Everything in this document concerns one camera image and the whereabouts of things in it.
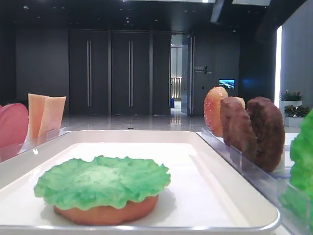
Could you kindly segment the green lettuce leaf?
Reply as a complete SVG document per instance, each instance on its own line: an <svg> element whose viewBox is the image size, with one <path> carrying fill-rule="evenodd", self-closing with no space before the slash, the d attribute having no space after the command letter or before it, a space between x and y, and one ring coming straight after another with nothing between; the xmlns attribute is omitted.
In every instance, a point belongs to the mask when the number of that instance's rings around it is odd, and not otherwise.
<svg viewBox="0 0 313 235"><path fill-rule="evenodd" d="M169 169L152 159L96 156L90 162L70 159L46 171L35 196L62 210L97 206L121 209L130 201L156 196L171 182Z"/></svg>

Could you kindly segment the left brown meat patty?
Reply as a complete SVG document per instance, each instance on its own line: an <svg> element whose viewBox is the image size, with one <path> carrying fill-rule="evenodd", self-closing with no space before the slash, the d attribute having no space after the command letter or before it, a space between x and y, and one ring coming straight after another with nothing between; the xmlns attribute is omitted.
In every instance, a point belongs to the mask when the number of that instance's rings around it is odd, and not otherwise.
<svg viewBox="0 0 313 235"><path fill-rule="evenodd" d="M257 138L252 129L250 116L245 110L244 100L233 96L224 98L221 100L220 114L224 143L237 148L243 157L254 162Z"/></svg>

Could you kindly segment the brown meat patty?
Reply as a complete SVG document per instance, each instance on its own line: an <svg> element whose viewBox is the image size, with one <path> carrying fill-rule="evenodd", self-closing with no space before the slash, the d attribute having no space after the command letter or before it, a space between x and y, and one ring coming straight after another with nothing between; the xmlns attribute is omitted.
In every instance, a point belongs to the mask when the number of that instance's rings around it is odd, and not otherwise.
<svg viewBox="0 0 313 235"><path fill-rule="evenodd" d="M248 101L247 113L257 138L255 163L263 171L272 172L279 165L285 146L282 113L270 99L261 96Z"/></svg>
<svg viewBox="0 0 313 235"><path fill-rule="evenodd" d="M237 148L243 157L254 162L257 138L252 129L250 116L245 110L244 100L233 96L224 98L221 100L220 114L224 143Z"/></svg>

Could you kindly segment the round bread slice on tray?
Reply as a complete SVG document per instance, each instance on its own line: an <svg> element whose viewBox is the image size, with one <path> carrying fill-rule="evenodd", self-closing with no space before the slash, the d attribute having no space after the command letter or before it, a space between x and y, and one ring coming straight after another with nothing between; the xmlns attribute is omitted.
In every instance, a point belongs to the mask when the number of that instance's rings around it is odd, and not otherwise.
<svg viewBox="0 0 313 235"><path fill-rule="evenodd" d="M141 219L156 206L158 195L146 197L141 202L128 201L125 207L116 209L112 206L97 206L86 211L79 208L62 210L54 206L54 212L80 225L120 225L124 222Z"/></svg>

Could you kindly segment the right cheese slice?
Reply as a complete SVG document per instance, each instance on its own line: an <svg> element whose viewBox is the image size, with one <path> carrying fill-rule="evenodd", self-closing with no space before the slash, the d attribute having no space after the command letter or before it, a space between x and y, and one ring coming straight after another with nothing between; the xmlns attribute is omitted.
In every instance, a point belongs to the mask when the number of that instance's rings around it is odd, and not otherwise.
<svg viewBox="0 0 313 235"><path fill-rule="evenodd" d="M60 133L66 96L47 97L39 130L37 144L40 145Z"/></svg>

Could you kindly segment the cheese slice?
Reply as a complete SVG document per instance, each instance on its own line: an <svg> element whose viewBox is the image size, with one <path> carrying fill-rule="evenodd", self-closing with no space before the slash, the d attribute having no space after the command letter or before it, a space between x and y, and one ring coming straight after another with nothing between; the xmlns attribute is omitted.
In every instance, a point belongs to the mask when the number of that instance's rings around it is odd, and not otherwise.
<svg viewBox="0 0 313 235"><path fill-rule="evenodd" d="M29 130L30 140L39 136L46 95L28 94Z"/></svg>
<svg viewBox="0 0 313 235"><path fill-rule="evenodd" d="M39 130L37 144L40 145L60 133L66 96L47 97Z"/></svg>

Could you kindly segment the right brown meat patty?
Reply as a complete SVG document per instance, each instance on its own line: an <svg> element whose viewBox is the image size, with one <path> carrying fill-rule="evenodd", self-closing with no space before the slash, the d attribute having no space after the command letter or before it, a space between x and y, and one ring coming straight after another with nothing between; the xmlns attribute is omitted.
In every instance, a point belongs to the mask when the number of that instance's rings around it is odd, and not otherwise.
<svg viewBox="0 0 313 235"><path fill-rule="evenodd" d="M270 99L261 96L248 101L247 113L257 138L255 163L263 171L272 172L279 165L285 146L282 113Z"/></svg>

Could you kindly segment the left cheese slice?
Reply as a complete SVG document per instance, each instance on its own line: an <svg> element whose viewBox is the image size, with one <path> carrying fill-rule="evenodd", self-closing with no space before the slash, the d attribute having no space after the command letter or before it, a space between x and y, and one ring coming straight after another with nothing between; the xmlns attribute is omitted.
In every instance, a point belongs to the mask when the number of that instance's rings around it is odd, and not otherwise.
<svg viewBox="0 0 313 235"><path fill-rule="evenodd" d="M39 136L46 95L28 94L29 130L30 140Z"/></svg>

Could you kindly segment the rear tomato slice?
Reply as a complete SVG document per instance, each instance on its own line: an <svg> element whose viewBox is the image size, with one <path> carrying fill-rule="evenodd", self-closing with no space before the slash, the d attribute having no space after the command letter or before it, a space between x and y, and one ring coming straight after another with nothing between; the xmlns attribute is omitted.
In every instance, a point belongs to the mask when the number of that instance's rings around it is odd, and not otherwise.
<svg viewBox="0 0 313 235"><path fill-rule="evenodd" d="M7 109L7 105L1 106L0 108L0 115Z"/></svg>

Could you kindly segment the green lettuce in rack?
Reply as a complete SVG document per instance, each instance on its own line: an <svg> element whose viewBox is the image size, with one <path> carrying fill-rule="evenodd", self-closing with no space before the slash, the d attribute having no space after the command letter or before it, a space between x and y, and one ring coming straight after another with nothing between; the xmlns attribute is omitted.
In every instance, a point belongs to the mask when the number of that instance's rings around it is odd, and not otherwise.
<svg viewBox="0 0 313 235"><path fill-rule="evenodd" d="M280 196L281 205L313 233L313 113L300 125L300 133L291 141L291 187Z"/></svg>

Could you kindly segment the sesame bun top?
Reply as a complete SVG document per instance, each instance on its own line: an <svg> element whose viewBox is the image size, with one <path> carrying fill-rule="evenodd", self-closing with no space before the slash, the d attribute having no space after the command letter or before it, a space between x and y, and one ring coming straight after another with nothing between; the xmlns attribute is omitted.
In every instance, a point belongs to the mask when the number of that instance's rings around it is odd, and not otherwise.
<svg viewBox="0 0 313 235"><path fill-rule="evenodd" d="M204 100L204 119L208 128L216 137L223 136L221 124L221 100L228 97L228 93L223 87L214 87L206 95Z"/></svg>

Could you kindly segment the white rectangular tray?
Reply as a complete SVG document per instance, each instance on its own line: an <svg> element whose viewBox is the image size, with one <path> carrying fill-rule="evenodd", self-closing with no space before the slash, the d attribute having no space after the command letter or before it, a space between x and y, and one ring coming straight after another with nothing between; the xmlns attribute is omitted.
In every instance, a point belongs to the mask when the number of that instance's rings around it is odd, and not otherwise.
<svg viewBox="0 0 313 235"><path fill-rule="evenodd" d="M155 209L126 225L79 226L34 195L38 178L72 158L152 159L171 174ZM0 165L3 235L272 235L279 210L202 137L188 131L73 131Z"/></svg>

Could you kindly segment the clear left acrylic rack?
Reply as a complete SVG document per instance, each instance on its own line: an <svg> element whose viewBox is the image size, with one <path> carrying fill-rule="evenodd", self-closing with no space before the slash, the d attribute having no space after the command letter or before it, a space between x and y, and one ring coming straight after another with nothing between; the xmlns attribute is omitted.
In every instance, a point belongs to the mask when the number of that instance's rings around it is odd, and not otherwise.
<svg viewBox="0 0 313 235"><path fill-rule="evenodd" d="M61 129L53 129L45 133L43 136L38 137L37 139L25 141L20 144L13 144L8 147L0 149L0 162L7 161L25 151L30 149L37 148L40 144L46 143L50 140L53 140L60 135L63 135L67 132L67 128L63 127Z"/></svg>

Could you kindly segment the clear acrylic rack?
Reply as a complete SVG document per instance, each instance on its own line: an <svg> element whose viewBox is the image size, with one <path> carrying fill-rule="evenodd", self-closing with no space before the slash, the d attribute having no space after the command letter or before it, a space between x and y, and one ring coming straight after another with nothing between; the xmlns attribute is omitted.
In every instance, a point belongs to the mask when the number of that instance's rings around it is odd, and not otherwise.
<svg viewBox="0 0 313 235"><path fill-rule="evenodd" d="M278 207L282 224L293 235L313 233L313 202L303 191L289 183L290 167L274 173L266 173L241 155L234 147L225 145L221 139L206 128L200 136L252 184L270 202Z"/></svg>
<svg viewBox="0 0 313 235"><path fill-rule="evenodd" d="M20 144L13 144L8 147L0 149L0 162L7 161L25 151L30 149L37 148L40 144L46 143L50 140L53 140L60 135L63 135L67 132L67 128L63 127L61 129L53 129L45 133L43 136L38 137L37 139L25 141Z"/></svg>

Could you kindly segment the lower potted plant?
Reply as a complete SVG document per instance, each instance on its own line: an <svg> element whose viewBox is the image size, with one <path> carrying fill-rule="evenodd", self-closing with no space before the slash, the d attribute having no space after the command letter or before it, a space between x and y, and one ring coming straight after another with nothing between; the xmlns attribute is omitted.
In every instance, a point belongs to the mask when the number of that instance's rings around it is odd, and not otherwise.
<svg viewBox="0 0 313 235"><path fill-rule="evenodd" d="M304 105L300 106L287 105L284 107L284 112L286 117L304 118L310 112L310 109L308 106Z"/></svg>

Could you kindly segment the potted plant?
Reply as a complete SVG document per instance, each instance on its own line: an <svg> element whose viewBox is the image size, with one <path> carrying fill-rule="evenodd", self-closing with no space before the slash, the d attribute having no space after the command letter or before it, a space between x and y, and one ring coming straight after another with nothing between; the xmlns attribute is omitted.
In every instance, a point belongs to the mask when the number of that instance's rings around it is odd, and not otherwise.
<svg viewBox="0 0 313 235"><path fill-rule="evenodd" d="M310 112L310 109L308 106L304 105L300 106L287 105L284 107L284 112L286 117L304 118Z"/></svg>
<svg viewBox="0 0 313 235"><path fill-rule="evenodd" d="M288 90L285 90L284 93L281 93L280 100L281 101L301 101L302 95L299 91L295 91L293 93L289 93Z"/></svg>

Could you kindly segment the upper potted plant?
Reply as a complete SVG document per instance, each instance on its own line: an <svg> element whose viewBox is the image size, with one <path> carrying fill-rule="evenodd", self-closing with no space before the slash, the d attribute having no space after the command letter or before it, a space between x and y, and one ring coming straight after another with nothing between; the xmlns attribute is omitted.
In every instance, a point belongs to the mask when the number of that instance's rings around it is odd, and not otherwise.
<svg viewBox="0 0 313 235"><path fill-rule="evenodd" d="M302 95L299 91L295 91L293 93L289 93L288 90L285 90L284 93L281 93L280 100L281 101L301 101Z"/></svg>

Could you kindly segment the clear right acrylic rack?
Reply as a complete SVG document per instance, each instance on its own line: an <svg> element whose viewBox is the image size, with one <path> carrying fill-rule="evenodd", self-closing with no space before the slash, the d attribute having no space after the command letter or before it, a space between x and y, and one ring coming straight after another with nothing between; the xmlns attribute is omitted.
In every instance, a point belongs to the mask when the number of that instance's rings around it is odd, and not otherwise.
<svg viewBox="0 0 313 235"><path fill-rule="evenodd" d="M234 147L225 145L221 139L206 128L200 136L252 184L270 202L278 207L282 224L293 235L313 233L313 202L303 191L289 183L290 167L274 173L266 173L241 155Z"/></svg>

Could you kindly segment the small wall screen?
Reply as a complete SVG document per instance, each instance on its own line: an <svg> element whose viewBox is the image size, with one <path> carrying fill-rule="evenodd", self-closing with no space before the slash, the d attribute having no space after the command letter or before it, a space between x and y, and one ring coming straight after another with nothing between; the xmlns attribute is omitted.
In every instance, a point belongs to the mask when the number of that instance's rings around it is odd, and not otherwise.
<svg viewBox="0 0 313 235"><path fill-rule="evenodd" d="M219 86L225 89L233 90L235 89L234 79L219 79Z"/></svg>

